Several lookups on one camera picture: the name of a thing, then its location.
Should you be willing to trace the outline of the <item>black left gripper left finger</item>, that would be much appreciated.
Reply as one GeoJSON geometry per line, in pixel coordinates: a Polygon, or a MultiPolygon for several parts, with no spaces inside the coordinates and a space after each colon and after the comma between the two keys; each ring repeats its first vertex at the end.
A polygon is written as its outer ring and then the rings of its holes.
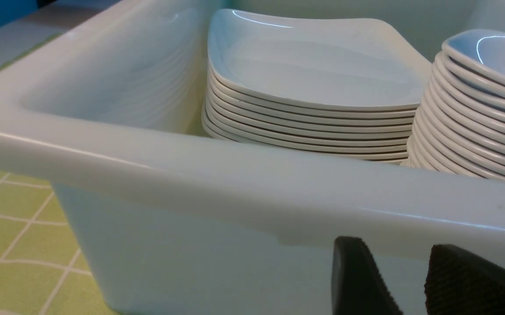
{"type": "Polygon", "coordinates": [[[337,237],[331,269],[333,315],[402,315],[366,243],[337,237]]]}

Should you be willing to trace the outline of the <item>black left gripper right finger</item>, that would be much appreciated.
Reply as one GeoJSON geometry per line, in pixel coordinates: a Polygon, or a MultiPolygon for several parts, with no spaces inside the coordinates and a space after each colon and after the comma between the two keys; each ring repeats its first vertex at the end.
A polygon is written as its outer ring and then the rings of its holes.
{"type": "Polygon", "coordinates": [[[505,315],[505,268],[456,245],[434,245],[424,293],[429,315],[505,315]]]}

